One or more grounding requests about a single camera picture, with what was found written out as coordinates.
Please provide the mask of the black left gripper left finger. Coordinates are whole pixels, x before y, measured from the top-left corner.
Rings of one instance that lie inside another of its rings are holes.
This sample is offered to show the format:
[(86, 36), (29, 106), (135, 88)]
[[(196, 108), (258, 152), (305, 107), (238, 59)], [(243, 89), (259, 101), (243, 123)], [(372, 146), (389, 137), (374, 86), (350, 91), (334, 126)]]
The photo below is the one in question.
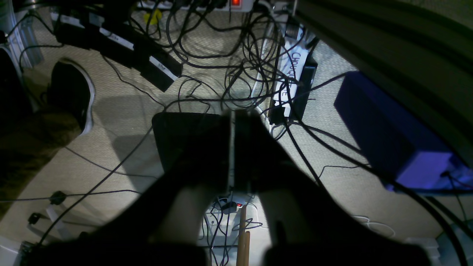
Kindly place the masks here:
[(88, 236), (36, 246), (24, 266), (204, 266), (196, 246), (211, 201), (228, 188), (231, 115), (157, 113), (158, 148), (172, 148), (171, 163), (119, 216)]

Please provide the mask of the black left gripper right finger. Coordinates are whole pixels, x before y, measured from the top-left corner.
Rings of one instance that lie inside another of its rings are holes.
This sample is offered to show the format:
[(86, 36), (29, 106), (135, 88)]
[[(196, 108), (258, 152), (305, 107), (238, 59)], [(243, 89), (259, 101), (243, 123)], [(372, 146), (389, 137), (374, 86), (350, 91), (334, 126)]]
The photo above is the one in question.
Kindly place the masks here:
[(255, 113), (235, 112), (235, 189), (258, 195), (264, 266), (429, 266), (423, 248), (377, 234), (300, 170)]

